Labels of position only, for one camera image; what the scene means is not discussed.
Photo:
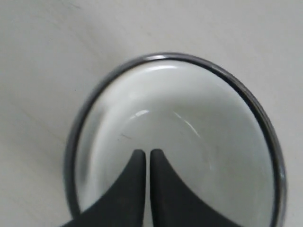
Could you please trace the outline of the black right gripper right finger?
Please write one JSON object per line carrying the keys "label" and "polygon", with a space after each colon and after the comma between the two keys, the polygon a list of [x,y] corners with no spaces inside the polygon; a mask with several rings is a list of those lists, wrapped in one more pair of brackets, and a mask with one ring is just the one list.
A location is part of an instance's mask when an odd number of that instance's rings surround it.
{"label": "black right gripper right finger", "polygon": [[197,197],[160,149],[150,154],[150,200],[155,227],[238,226]]}

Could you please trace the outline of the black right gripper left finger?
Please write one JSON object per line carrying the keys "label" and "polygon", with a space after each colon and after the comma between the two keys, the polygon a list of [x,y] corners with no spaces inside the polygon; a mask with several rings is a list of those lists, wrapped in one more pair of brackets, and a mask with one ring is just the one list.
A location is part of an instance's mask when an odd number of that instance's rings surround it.
{"label": "black right gripper left finger", "polygon": [[134,150],[106,193],[65,227],[141,227],[145,207],[145,153]]}

